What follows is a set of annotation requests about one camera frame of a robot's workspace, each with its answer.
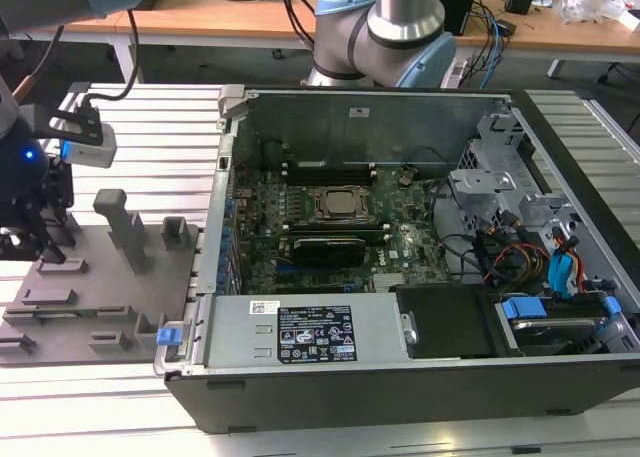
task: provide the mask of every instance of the capacitor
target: capacitor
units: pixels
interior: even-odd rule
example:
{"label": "capacitor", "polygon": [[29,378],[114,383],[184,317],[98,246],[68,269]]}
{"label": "capacitor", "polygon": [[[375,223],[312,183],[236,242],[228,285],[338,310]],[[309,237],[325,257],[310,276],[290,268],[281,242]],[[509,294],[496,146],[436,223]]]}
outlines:
{"label": "capacitor", "polygon": [[231,198],[227,199],[227,203],[224,206],[224,214],[226,216],[229,216],[231,212],[233,212],[233,207],[234,207],[233,199]]}

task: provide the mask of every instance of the workbench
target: workbench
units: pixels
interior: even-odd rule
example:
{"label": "workbench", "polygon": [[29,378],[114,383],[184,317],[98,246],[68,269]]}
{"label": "workbench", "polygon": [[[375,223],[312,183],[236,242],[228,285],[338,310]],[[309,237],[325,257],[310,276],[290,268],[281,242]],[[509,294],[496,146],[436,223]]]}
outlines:
{"label": "workbench", "polygon": [[[565,25],[554,9],[538,11],[532,7],[529,14],[523,16],[504,13],[503,1],[483,1],[497,18],[518,26],[505,54],[509,57],[555,59],[558,64],[564,60],[640,63],[640,33],[631,33],[618,22]],[[296,1],[295,7],[302,24],[313,33],[314,16],[301,2]],[[291,30],[281,2],[159,0],[155,10],[139,11],[135,16],[143,45],[303,48]],[[54,30],[46,30],[29,35],[36,40],[50,40],[53,33]],[[115,49],[123,75],[131,74],[132,34],[125,12],[102,21],[72,24],[63,34],[63,40],[109,43]],[[485,40],[484,25],[478,17],[472,17],[465,34],[457,38],[457,60],[467,60],[482,48]],[[550,76],[557,74],[558,64]]]}
{"label": "workbench", "polygon": [[[115,95],[122,85],[94,85],[92,90]],[[145,223],[182,215],[204,228],[220,141],[218,91],[211,85],[140,85],[124,101],[96,100],[102,119],[117,134],[119,150],[110,169],[74,166],[72,211],[80,225],[104,223],[91,205],[99,189],[123,188],[127,209],[138,210]],[[80,98],[69,94],[61,108],[70,109]],[[49,146],[55,150],[56,143]],[[191,289],[197,282],[197,257]],[[0,306],[13,299],[29,265],[0,264]],[[211,457],[506,456],[514,447],[528,446],[530,451],[541,447],[543,455],[620,457],[637,456],[639,420],[636,390],[571,417],[212,436],[194,426],[150,363],[0,368],[2,455],[177,455],[187,450]]]}

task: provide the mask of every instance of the floor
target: floor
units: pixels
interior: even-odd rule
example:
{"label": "floor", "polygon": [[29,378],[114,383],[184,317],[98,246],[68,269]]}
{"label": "floor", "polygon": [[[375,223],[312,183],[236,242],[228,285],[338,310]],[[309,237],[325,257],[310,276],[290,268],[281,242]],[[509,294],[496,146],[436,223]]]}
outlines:
{"label": "floor", "polygon": [[[19,83],[42,56],[46,43],[23,42],[26,59],[0,61],[0,72],[10,87]],[[99,44],[60,43],[52,65],[29,96],[29,102],[55,104],[62,100],[75,81],[121,82],[116,62],[108,58],[108,47]],[[306,51],[285,50],[285,58],[275,60],[270,50],[144,46],[141,62],[148,83],[245,83],[298,85],[311,68]],[[607,64],[577,62],[567,65],[554,80],[546,77],[549,61],[511,59],[499,65],[487,88],[577,90],[597,99],[618,123],[627,128],[640,111],[640,66],[623,70],[626,77],[612,72],[606,85],[597,83]],[[483,78],[477,75],[470,87]],[[631,135],[640,142],[640,123]]]}

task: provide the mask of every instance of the power cable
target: power cable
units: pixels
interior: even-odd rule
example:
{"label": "power cable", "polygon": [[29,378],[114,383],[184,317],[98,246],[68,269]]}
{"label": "power cable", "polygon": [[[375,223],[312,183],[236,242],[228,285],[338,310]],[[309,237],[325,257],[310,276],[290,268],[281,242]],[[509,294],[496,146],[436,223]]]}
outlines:
{"label": "power cable", "polygon": [[136,81],[136,76],[138,75],[138,70],[140,69],[140,38],[138,35],[138,26],[136,25],[136,19],[133,15],[132,10],[127,10],[127,15],[129,16],[129,22],[131,23],[131,29],[133,30],[133,48],[134,48],[134,64],[131,75],[129,76],[129,81],[127,85],[118,95],[106,95],[100,93],[89,93],[84,96],[82,99],[81,106],[89,105],[91,100],[109,100],[111,102],[116,102],[118,100],[124,99],[133,87],[133,84]]}

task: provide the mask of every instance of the blue latch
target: blue latch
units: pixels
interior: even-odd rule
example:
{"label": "blue latch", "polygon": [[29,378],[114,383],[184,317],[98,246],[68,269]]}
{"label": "blue latch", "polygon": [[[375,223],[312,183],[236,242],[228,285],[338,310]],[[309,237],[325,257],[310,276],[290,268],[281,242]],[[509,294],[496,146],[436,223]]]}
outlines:
{"label": "blue latch", "polygon": [[618,299],[616,299],[613,295],[608,295],[604,298],[604,306],[612,316],[622,312],[622,307],[620,307]]}
{"label": "blue latch", "polygon": [[511,297],[506,302],[502,302],[507,320],[543,318],[547,316],[542,301],[538,297]]}
{"label": "blue latch", "polygon": [[158,345],[180,345],[182,343],[182,329],[168,327],[158,330],[156,344]]}
{"label": "blue latch", "polygon": [[568,300],[571,298],[571,294],[567,289],[569,282],[569,276],[573,268],[573,259],[571,256],[564,253],[555,253],[551,256],[549,262],[549,273],[547,279],[549,286],[554,292],[558,292],[563,299]]}

